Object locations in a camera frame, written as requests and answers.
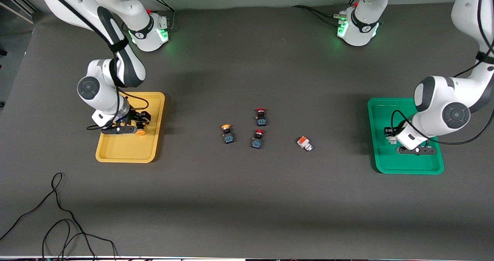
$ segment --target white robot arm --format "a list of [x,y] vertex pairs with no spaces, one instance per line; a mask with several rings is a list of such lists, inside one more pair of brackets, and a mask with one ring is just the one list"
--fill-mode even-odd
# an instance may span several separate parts
[[467,78],[428,76],[419,83],[414,93],[418,112],[409,117],[413,126],[406,122],[396,136],[409,150],[425,142],[425,136],[431,138],[462,129],[469,122],[471,113],[489,102],[494,54],[487,44],[492,44],[494,12],[492,0],[480,1],[479,18],[487,41],[478,24],[479,0],[456,0],[451,13],[455,26],[479,43],[476,66]]
[[94,122],[105,129],[131,111],[127,99],[118,93],[117,88],[141,85],[146,70],[111,13],[96,0],[44,1],[61,20],[100,35],[115,55],[114,59],[92,61],[77,87],[81,99],[96,109],[92,115]]
[[129,28],[132,41],[145,52],[155,51],[168,41],[168,21],[148,13],[138,0],[96,0],[117,14]]
[[388,6],[388,0],[360,0],[358,6],[340,11],[347,19],[338,29],[337,36],[352,46],[363,46],[376,35],[379,18]]

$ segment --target green tray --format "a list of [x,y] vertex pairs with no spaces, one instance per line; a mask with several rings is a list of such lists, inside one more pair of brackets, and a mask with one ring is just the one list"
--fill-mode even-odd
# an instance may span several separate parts
[[[367,108],[374,158],[379,171],[391,174],[421,175],[438,175],[443,172],[443,157],[438,143],[429,143],[429,146],[437,150],[436,155],[402,155],[396,152],[396,147],[401,144],[390,145],[384,136],[384,127],[391,126],[390,119],[394,110],[401,110],[406,116],[417,112],[412,98],[372,98],[367,103]],[[395,115],[395,126],[399,122],[400,119]]]

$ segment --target green led light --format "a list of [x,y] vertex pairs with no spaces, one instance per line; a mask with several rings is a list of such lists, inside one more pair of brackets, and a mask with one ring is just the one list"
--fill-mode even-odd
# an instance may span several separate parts
[[129,31],[129,35],[130,35],[130,39],[132,39],[132,43],[135,44],[134,36],[132,35],[132,33],[130,31]]
[[374,29],[374,33],[372,33],[372,37],[374,37],[376,35],[378,27],[379,27],[379,22],[376,24],[376,28]]
[[165,29],[156,29],[157,34],[159,35],[159,38],[161,41],[166,42],[168,41],[168,33],[166,32]]
[[348,28],[348,22],[345,21],[345,23],[343,25],[340,25],[340,27],[342,27],[342,29],[338,30],[338,36],[343,37],[345,36],[346,29]]

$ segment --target yellow tray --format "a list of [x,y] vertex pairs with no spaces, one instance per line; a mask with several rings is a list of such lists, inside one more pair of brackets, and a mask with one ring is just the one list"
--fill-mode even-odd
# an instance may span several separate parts
[[[146,108],[151,122],[146,125],[144,136],[137,134],[103,134],[99,136],[96,159],[101,163],[149,163],[156,155],[159,127],[163,116],[164,94],[161,92],[128,92],[130,95],[149,101]],[[146,103],[132,97],[128,98],[134,108],[145,107]]]

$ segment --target gray table surface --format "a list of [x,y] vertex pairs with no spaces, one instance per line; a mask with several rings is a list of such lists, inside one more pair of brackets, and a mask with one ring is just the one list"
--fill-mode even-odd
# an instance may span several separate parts
[[[328,12],[339,7],[328,7]],[[35,206],[62,171],[64,207],[120,255],[299,259],[494,259],[494,130],[443,146],[437,176],[373,169],[372,97],[411,97],[425,76],[452,76],[477,43],[450,19],[451,4],[389,6],[378,34],[351,47],[295,8],[180,11],[171,41],[136,50],[164,92],[159,153],[150,164],[103,164],[98,132],[76,84],[111,57],[93,32],[39,17],[0,120],[0,232]],[[264,148],[249,148],[254,110],[268,109]],[[477,133],[492,105],[462,131]],[[237,142],[224,145],[222,124]],[[314,150],[294,140],[308,136]],[[1,255],[39,255],[67,217],[54,198],[25,217]],[[53,254],[64,227],[48,238]],[[98,255],[111,247],[93,241]],[[82,240],[71,254],[89,255]]]

